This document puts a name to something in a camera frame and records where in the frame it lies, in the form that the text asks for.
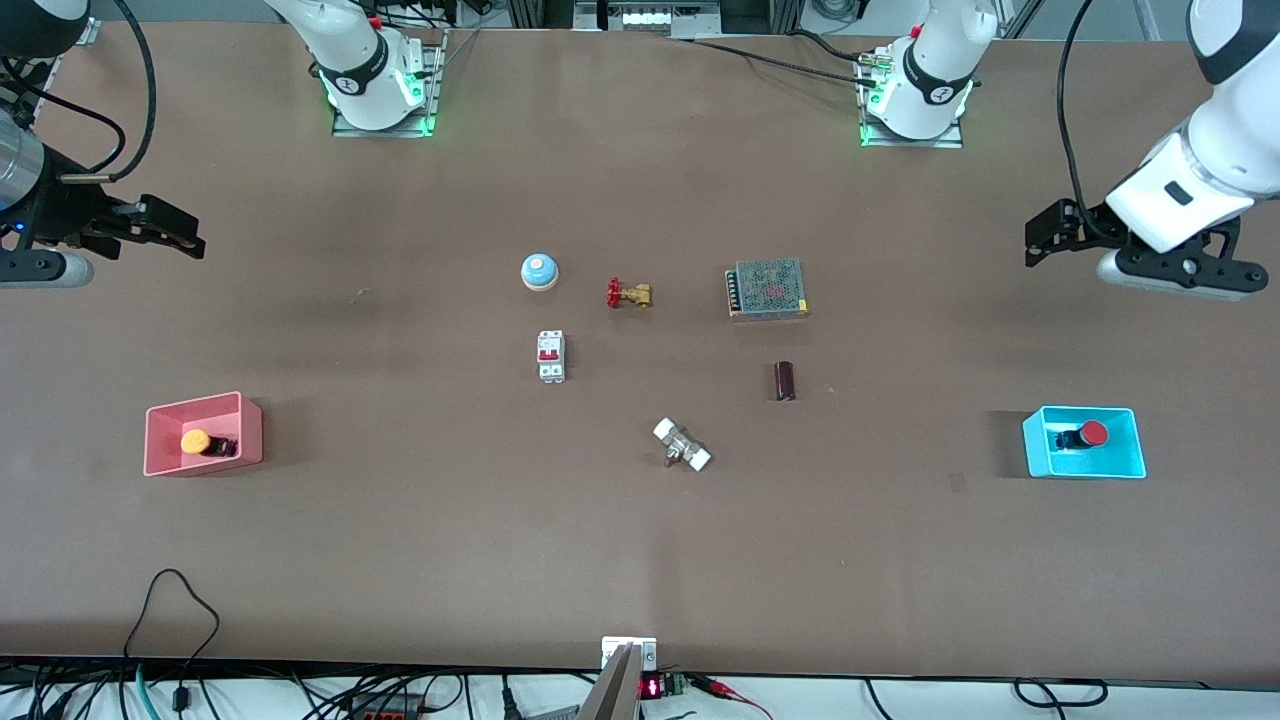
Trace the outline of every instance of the green cable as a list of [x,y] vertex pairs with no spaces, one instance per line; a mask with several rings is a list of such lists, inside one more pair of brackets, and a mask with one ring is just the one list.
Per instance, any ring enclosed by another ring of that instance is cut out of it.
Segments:
[[142,679],[141,662],[138,662],[138,669],[133,673],[133,682],[138,684],[138,694],[142,696],[142,707],[147,711],[147,716],[151,720],[160,720],[160,715],[156,714],[156,706],[151,705],[151,696],[147,694],[147,684]]

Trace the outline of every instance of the red button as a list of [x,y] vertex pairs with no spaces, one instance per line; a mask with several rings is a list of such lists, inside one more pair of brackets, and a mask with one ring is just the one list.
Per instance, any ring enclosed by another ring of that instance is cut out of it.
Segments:
[[1080,427],[1080,439],[1092,447],[1106,445],[1110,438],[1111,433],[1107,432],[1107,427],[1097,420],[1089,420]]

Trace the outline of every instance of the brown capacitor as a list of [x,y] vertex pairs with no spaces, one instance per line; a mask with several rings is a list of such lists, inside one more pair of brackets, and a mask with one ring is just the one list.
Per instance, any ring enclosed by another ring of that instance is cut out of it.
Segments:
[[787,402],[796,398],[796,377],[791,363],[783,360],[773,364],[773,387],[778,401]]

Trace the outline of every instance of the yellow button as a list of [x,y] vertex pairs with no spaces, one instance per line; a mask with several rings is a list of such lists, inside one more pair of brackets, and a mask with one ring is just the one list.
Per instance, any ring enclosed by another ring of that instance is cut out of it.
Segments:
[[209,450],[212,441],[209,439],[209,433],[196,428],[193,430],[187,430],[187,434],[182,436],[182,451],[187,455],[200,455],[201,452]]

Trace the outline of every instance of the silver metal cylinder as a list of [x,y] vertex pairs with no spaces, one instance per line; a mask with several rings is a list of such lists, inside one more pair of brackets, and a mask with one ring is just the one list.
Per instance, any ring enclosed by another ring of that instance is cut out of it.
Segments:
[[45,167],[45,146],[0,110],[0,213],[36,187]]

